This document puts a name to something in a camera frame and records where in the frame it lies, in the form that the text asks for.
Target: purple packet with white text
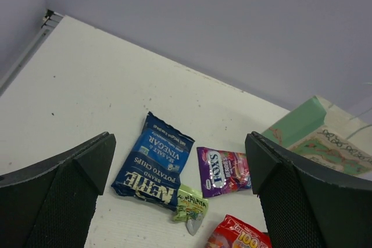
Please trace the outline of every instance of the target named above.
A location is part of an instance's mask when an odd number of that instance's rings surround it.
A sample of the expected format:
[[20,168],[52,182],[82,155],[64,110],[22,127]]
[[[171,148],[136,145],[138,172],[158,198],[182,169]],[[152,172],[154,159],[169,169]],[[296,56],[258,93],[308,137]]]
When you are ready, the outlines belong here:
[[248,162],[244,153],[197,148],[203,197],[250,189]]

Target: gray wall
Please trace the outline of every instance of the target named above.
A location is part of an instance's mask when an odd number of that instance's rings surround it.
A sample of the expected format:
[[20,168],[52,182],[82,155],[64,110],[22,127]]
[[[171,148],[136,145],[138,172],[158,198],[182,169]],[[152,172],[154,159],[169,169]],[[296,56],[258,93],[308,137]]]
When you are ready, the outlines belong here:
[[0,78],[40,30],[45,0],[0,0]]
[[321,94],[356,110],[372,96],[363,85],[372,81],[371,0],[46,1],[288,109]]

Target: blue packet with white text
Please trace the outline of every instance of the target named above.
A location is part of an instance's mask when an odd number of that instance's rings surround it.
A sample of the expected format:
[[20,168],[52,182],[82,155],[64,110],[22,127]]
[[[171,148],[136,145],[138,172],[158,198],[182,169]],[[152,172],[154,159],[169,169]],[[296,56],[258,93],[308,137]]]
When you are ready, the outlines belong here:
[[176,210],[177,191],[194,140],[148,113],[142,133],[112,187],[120,196],[135,196]]

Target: candy wrapper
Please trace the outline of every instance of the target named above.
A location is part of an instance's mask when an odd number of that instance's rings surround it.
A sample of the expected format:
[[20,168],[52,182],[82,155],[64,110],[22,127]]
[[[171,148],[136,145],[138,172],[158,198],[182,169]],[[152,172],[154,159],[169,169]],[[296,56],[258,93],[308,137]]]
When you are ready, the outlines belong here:
[[251,188],[244,153],[197,148],[203,197]]
[[271,243],[267,235],[226,215],[208,239],[205,248],[271,248]]
[[126,158],[112,188],[176,210],[177,192],[194,140],[148,113],[142,134]]
[[177,214],[173,221],[187,222],[188,232],[195,235],[208,211],[208,200],[200,191],[183,184],[178,189],[177,200]]

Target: white tabletop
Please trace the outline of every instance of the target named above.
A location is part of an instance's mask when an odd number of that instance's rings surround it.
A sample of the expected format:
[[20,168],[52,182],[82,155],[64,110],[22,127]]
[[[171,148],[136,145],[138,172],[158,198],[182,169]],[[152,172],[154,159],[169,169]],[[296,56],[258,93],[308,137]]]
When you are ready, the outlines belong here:
[[0,174],[109,131],[117,145],[86,247],[203,247],[226,214],[265,231],[260,201],[250,190],[209,199],[195,236],[170,221],[171,211],[115,194],[110,185],[149,110],[195,139],[181,181],[196,189],[197,146],[244,152],[247,133],[288,112],[65,17],[0,98]]

